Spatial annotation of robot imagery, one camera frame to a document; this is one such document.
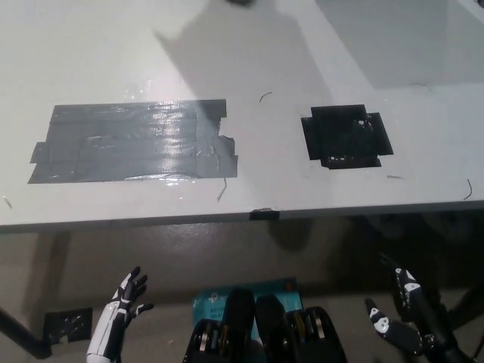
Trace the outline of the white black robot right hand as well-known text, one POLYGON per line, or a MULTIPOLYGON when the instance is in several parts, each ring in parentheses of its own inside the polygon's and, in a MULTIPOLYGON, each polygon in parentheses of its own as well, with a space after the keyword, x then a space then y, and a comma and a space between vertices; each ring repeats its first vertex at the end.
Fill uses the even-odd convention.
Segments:
POLYGON ((388 264, 391 281, 396 286, 396 305, 401 320, 392 320, 376 303, 367 298, 368 317, 377 334, 394 347, 412 355, 443 352, 455 342, 453 333, 430 305, 424 289, 414 276, 395 263, 388 264))

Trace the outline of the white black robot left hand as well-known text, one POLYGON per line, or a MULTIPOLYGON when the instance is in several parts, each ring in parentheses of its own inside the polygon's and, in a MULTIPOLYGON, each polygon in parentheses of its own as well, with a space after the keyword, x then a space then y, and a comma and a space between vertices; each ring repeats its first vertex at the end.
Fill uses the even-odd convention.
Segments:
POLYGON ((140 266, 131 270, 104 307, 85 355, 87 363, 121 362, 126 329, 132 320, 154 307, 153 303, 136 305, 147 289, 147 275, 139 277, 140 272, 140 266))

